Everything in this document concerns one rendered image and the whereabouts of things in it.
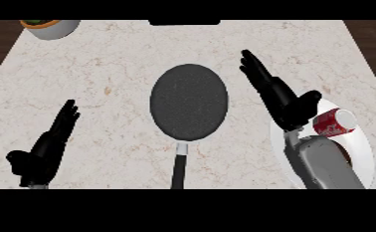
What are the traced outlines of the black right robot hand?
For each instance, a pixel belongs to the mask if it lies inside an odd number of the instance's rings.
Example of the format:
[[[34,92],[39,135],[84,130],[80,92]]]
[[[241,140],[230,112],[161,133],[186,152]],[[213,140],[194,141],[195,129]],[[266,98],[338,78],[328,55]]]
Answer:
[[[282,78],[270,74],[254,54],[248,50],[241,53],[239,69],[260,94],[273,121],[285,131],[294,131],[316,117],[322,93],[313,90],[298,96]]]

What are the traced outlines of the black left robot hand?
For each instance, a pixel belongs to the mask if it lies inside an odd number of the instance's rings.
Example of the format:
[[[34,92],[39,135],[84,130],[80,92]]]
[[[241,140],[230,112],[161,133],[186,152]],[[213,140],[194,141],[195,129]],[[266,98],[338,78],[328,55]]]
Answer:
[[[59,170],[67,142],[80,115],[76,101],[67,100],[52,127],[40,135],[31,150],[12,150],[8,153],[6,159],[11,163],[12,173],[21,177],[21,187],[50,184]]]

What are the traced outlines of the red and white cupcake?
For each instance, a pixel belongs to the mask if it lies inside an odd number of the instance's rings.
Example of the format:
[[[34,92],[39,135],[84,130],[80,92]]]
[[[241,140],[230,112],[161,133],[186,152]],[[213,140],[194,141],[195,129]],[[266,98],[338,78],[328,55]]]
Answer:
[[[313,120],[314,131],[326,137],[350,133],[357,127],[357,118],[351,111],[337,108]]]

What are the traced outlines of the dark frying pan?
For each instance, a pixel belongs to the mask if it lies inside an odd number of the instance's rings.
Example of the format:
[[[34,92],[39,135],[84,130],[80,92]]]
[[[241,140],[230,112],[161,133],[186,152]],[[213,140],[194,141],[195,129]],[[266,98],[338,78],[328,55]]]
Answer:
[[[208,67],[179,65],[157,80],[151,114],[163,133],[177,141],[171,189],[185,188],[189,144],[217,131],[227,105],[226,85]]]

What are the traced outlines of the white plate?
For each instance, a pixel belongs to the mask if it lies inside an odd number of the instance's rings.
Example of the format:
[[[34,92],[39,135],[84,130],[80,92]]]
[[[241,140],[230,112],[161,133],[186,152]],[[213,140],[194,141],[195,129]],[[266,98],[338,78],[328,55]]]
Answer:
[[[362,127],[356,126],[356,129],[350,133],[334,136],[332,140],[335,140],[344,146],[350,154],[354,172],[360,178],[365,187],[370,188],[376,171],[375,154]],[[300,176],[294,172],[283,152],[285,151],[283,130],[281,129],[275,121],[270,122],[270,143],[282,171],[288,179],[291,180],[294,186],[297,188],[304,189],[306,185],[301,181]]]

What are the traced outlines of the grey potted plant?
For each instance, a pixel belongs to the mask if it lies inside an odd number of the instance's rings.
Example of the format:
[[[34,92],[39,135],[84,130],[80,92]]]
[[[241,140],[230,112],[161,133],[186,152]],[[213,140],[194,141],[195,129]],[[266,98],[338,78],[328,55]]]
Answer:
[[[52,20],[43,24],[31,25],[25,20],[21,25],[40,40],[58,40],[67,37],[78,28],[80,20]]]

